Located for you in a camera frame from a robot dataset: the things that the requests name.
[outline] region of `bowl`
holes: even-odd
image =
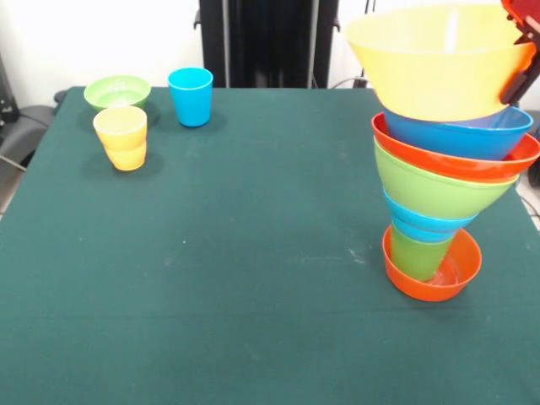
[[[502,183],[480,183],[437,175],[413,166],[375,143],[375,161],[382,185],[400,205],[441,219],[464,219],[479,213],[502,196],[518,175]]]
[[[391,136],[418,148],[469,159],[501,160],[531,129],[532,117],[508,107],[469,121],[419,121],[385,111]]]
[[[402,273],[415,280],[426,281],[437,272],[451,242],[452,237],[429,243],[415,240],[392,224],[390,258]]]
[[[457,231],[445,258],[433,278],[421,282],[403,273],[391,260],[392,227],[382,237],[386,274],[391,283],[416,300],[437,302],[458,295],[473,280],[482,266],[482,252],[477,242],[464,229]]]
[[[84,99],[97,111],[133,105],[144,108],[152,87],[137,76],[109,76],[84,89]]]
[[[465,181],[499,183],[509,181],[540,157],[540,143],[525,134],[503,160],[467,159],[416,148],[393,138],[383,113],[371,122],[379,144],[389,153],[420,169]]]
[[[372,13],[345,35],[381,103],[424,121],[462,121],[505,108],[500,94],[535,53],[499,4]]]
[[[404,235],[422,242],[442,242],[469,225],[477,215],[464,219],[440,219],[415,213],[394,201],[383,188],[392,222]]]

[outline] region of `electrical cable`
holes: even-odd
[[[520,196],[521,200],[531,209],[531,211],[533,213],[529,213],[529,215],[531,215],[532,217],[536,217],[536,218],[539,218],[540,219],[540,213],[538,212],[538,210],[534,207],[534,205],[532,205],[532,203],[527,200],[526,198],[524,198],[523,196]]]
[[[347,83],[347,82],[350,82],[351,80],[356,80],[357,78],[359,78],[358,76],[354,77],[354,78],[345,78],[344,80],[342,80],[341,82],[337,82],[336,84],[334,84],[331,89],[335,89],[337,86],[343,84],[343,83]]]

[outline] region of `black pole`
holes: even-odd
[[[0,122],[16,122],[19,115],[15,96],[9,86],[8,74],[0,57]]]

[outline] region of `green table surface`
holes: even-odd
[[[540,402],[540,238],[514,190],[469,227],[478,277],[386,278],[369,90],[216,89],[147,111],[115,171],[71,89],[0,223],[0,403]]]

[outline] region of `cup rim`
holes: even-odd
[[[148,116],[147,116],[146,112],[142,108],[136,107],[135,105],[119,105],[117,107],[105,108],[104,110],[98,112],[95,115],[94,120],[92,120],[92,125],[94,126],[94,129],[96,131],[100,131],[100,132],[104,133],[105,135],[110,135],[110,136],[115,136],[115,137],[120,137],[122,135],[125,135],[127,130],[122,131],[122,132],[114,132],[114,131],[110,131],[110,130],[105,130],[105,129],[103,129],[103,127],[100,127],[97,124],[97,121],[98,121],[99,118],[101,118],[103,115],[105,115],[107,113],[111,113],[111,112],[113,112],[115,110],[134,110],[141,116],[141,119],[142,119],[141,124],[136,126],[136,127],[133,126],[133,128],[130,128],[128,130],[129,132],[137,131],[137,130],[143,128],[144,126],[146,126],[148,124]]]
[[[203,72],[209,74],[209,79],[205,84],[202,84],[202,85],[197,86],[197,87],[181,87],[181,86],[176,86],[176,85],[174,85],[173,83],[170,82],[170,77],[173,74],[178,73],[178,72],[182,72],[182,71],[186,71],[186,70],[203,71]],[[178,90],[199,90],[199,89],[204,89],[205,87],[207,87],[212,82],[213,82],[213,74],[212,74],[212,72],[210,72],[208,69],[206,69],[204,67],[196,67],[196,66],[193,66],[193,67],[181,67],[180,69],[176,69],[175,71],[169,73],[169,76],[167,78],[167,83],[169,84],[169,86],[174,88],[174,89],[178,89]]]

